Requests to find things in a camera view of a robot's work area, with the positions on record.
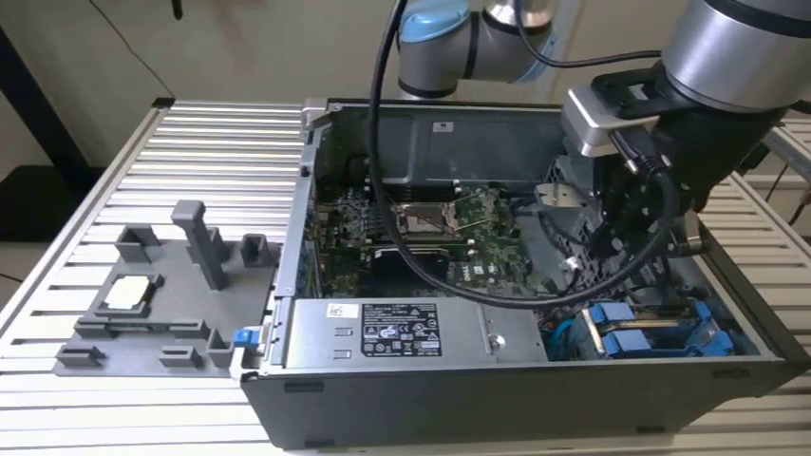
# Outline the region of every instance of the warning label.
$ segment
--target warning label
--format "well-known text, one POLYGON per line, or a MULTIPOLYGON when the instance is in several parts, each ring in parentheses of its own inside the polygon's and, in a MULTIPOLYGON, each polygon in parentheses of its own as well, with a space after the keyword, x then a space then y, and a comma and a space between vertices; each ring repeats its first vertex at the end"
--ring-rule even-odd
POLYGON ((436 304, 364 304, 365 356, 441 356, 436 304))

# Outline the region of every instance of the blue latch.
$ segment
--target blue latch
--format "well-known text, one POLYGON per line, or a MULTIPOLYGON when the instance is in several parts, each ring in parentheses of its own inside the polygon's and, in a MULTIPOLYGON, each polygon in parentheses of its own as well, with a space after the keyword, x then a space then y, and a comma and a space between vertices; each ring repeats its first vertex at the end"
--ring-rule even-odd
POLYGON ((233 346, 235 347, 245 347, 248 349, 259 348, 259 338, 260 331, 259 330, 235 330, 233 331, 233 346))

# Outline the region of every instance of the metal panel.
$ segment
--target metal panel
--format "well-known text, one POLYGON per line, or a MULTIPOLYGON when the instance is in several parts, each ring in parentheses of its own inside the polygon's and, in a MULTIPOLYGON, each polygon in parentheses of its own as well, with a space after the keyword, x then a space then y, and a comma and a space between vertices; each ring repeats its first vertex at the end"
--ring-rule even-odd
MULTIPOLYGON (((281 454, 267 442, 239 384, 231 379, 76 378, 56 377, 49 371, 55 349, 72 333, 76 313, 88 307, 100 277, 117 259, 111 243, 124 223, 148 219, 159 237, 179 238, 181 234, 172 229, 165 215, 176 200, 195 199, 205 201, 207 220, 220 227, 227 238, 236 239, 251 230, 265 233, 271 240, 284 238, 292 180, 273 177, 276 171, 260 168, 292 167, 297 163, 297 137, 289 134, 291 140, 280 140, 273 137, 280 136, 277 133, 261 136, 260 131, 288 129, 297 134, 299 119, 300 108, 280 104, 177 102, 169 110, 151 114, 20 293, 0 313, 0 324, 16 315, 0 337, 4 454, 17 454, 17 450, 25 455, 60 456, 196 455, 223 451, 281 454), (156 128, 164 130, 155 139, 168 142, 148 141, 156 128), (229 133, 223 137, 212 130, 229 133), (193 168, 177 168, 179 165, 193 168)), ((800 128, 811 128, 811 123, 800 128)), ((799 343, 811 350, 811 252, 799 237, 736 177, 714 191, 702 219, 744 274, 760 284, 760 293, 799 343)), ((391 447, 364 454, 565 451, 795 456, 808 454, 810 428, 811 375, 806 374, 767 397, 722 405, 672 438, 391 447)))

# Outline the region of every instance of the black cable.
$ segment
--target black cable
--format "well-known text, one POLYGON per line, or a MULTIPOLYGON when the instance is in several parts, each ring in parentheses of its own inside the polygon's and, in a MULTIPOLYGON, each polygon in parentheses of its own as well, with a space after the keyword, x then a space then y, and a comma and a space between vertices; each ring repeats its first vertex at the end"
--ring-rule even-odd
POLYGON ((772 198, 774 189, 776 189, 776 186, 780 184, 780 180, 783 179, 783 175, 786 174, 787 170, 788 165, 783 166, 783 169, 780 169, 780 174, 776 175, 776 179, 772 183, 772 188, 770 188, 770 193, 766 194, 766 202, 770 202, 770 199, 772 198))
POLYGON ((544 226, 544 225, 548 226, 548 228, 551 228, 552 232, 557 236, 560 236, 563 239, 565 239, 571 244, 579 245, 580 247, 587 246, 587 241, 580 240, 567 230, 564 230, 560 227, 560 225, 555 222, 552 217, 547 213, 544 213, 544 211, 540 211, 537 213, 537 221, 540 222, 541 226, 544 226))
POLYGON ((17 282, 17 283, 23 283, 23 279, 15 277, 13 275, 8 275, 8 274, 3 274, 0 273, 0 277, 7 278, 8 280, 11 280, 12 282, 17 282))
POLYGON ((593 59, 585 60, 572 60, 568 62, 561 62, 557 60, 552 60, 545 57, 532 45, 529 41, 529 33, 527 32, 525 25, 523 24, 523 19, 520 17, 523 12, 523 1, 517 1, 513 3, 513 13, 516 20, 516 27, 519 29, 520 40, 523 41, 523 45, 535 57, 535 59, 553 68, 581 68, 581 67, 595 67, 597 65, 608 65, 615 64, 616 62, 626 62, 628 60, 638 59, 658 59, 662 57, 662 51, 659 50, 638 50, 636 52, 627 52, 624 54, 608 55, 605 57, 596 57, 593 59))
POLYGON ((403 256, 403 261, 412 269, 415 274, 421 278, 429 285, 441 290, 445 293, 456 295, 469 301, 485 304, 503 309, 545 309, 561 307, 571 304, 583 303, 591 297, 595 297, 611 290, 620 285, 624 280, 647 264, 648 260, 655 257, 660 250, 664 242, 668 240, 672 224, 678 214, 679 206, 679 195, 675 188, 675 183, 671 176, 664 171, 654 171, 650 179, 662 188, 663 196, 663 209, 662 217, 658 220, 656 231, 650 237, 650 241, 634 256, 627 264, 624 264, 615 275, 599 282, 591 288, 581 290, 565 296, 549 296, 548 298, 513 298, 513 297, 497 297, 489 296, 488 294, 477 293, 473 290, 457 287, 448 284, 444 280, 433 277, 428 274, 413 253, 408 248, 408 244, 403 240, 396 224, 393 222, 393 214, 389 210, 385 198, 385 188, 383 186, 383 171, 379 160, 379 147, 380 147, 380 98, 383 92, 383 77, 385 74, 385 66, 389 61, 389 55, 392 53, 393 37, 396 29, 399 27, 403 11, 405 10, 405 0, 396 0, 393 4, 392 14, 389 21, 385 26, 383 35, 383 41, 380 48, 377 49, 377 56, 375 61, 373 74, 371 78, 371 91, 368 94, 368 115, 367 115, 367 152, 368 152, 368 173, 371 187, 375 195, 375 204, 377 206, 377 213, 381 219, 381 224, 385 232, 392 239, 396 251, 403 256))
POLYGON ((121 43, 124 43, 124 46, 127 47, 127 49, 129 50, 129 53, 132 54, 132 56, 139 60, 140 64, 143 65, 144 68, 147 68, 147 71, 149 71, 149 73, 152 73, 152 76, 155 76, 155 79, 157 80, 157 82, 161 84, 161 86, 164 86, 165 91, 168 92, 168 95, 172 98, 177 98, 175 97, 175 92, 172 92, 171 88, 168 88, 168 85, 165 85, 164 80, 161 79, 161 77, 157 75, 157 73, 155 72, 155 70, 152 69, 152 66, 149 66, 143 59, 140 58, 139 54, 136 53, 136 50, 132 49, 132 46, 129 46, 129 42, 127 41, 127 38, 124 38, 124 35, 121 34, 120 30, 117 29, 117 27, 113 24, 113 21, 111 20, 111 18, 108 17, 107 13, 104 12, 104 10, 101 8, 99 8, 99 5, 96 5, 96 2, 93 0, 88 0, 88 3, 92 5, 92 7, 96 9, 96 11, 99 11, 99 14, 101 14, 101 17, 104 18, 104 20, 107 21, 108 25, 111 26, 111 28, 115 31, 115 34, 117 35, 117 37, 121 40, 121 43))

